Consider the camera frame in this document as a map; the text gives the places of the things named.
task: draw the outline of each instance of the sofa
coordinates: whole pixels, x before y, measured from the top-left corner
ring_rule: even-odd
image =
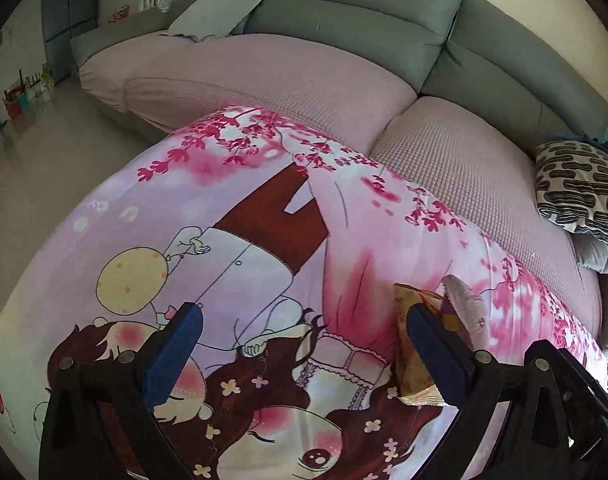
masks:
[[[602,138],[608,103],[543,40],[485,0],[264,0],[227,38],[159,34],[195,1],[73,40],[98,108],[151,144],[231,102],[319,128],[432,189],[599,336],[597,274],[539,215],[534,158]]]

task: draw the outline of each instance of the silver bolt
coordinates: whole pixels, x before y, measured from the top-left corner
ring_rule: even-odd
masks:
[[[133,352],[132,350],[125,350],[117,357],[117,361],[119,361],[123,365],[132,363],[133,361],[135,361],[135,352]]]
[[[477,359],[478,362],[485,365],[492,361],[492,355],[490,355],[490,353],[485,350],[475,352],[474,358]]]
[[[550,368],[548,361],[546,361],[545,359],[541,359],[541,358],[535,359],[535,366],[543,372],[548,371],[548,368]]]
[[[75,361],[73,361],[72,357],[63,357],[62,361],[60,361],[60,370],[68,370],[73,367],[73,364],[75,364]]]

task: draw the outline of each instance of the black and beige throw pillow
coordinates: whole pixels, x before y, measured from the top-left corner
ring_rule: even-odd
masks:
[[[608,244],[608,154],[582,142],[556,140],[538,147],[536,163],[541,215]]]

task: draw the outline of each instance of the blue cloth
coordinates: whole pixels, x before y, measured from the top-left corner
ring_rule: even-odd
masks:
[[[584,144],[589,144],[593,148],[597,148],[598,150],[600,150],[608,155],[608,140],[606,142],[599,142],[598,140],[591,139],[586,136],[566,135],[566,134],[555,135],[554,140],[574,140],[576,142],[582,142]]]

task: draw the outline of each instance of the yellow balloon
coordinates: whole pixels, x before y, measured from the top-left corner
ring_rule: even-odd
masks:
[[[168,277],[164,254],[137,247],[115,256],[97,280],[97,299],[113,314],[130,316],[158,295]]]

